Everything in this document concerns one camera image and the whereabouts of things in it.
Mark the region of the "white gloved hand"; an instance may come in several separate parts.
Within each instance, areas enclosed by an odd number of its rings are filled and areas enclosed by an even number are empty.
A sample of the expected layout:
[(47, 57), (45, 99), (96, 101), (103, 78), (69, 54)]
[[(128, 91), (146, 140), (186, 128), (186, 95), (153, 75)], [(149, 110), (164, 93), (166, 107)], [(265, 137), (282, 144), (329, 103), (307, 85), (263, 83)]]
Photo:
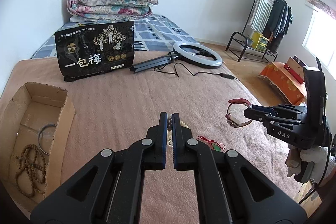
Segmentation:
[(302, 162), (313, 162), (314, 168), (311, 172), (310, 178), (315, 182), (321, 179), (325, 166), (327, 165), (326, 176), (329, 176), (334, 168), (335, 160), (330, 158), (327, 160), (328, 149), (326, 147), (313, 146), (310, 149), (303, 149), (299, 151), (297, 147), (288, 145), (289, 152), (285, 161), (288, 167), (287, 177), (297, 175), (301, 172)]

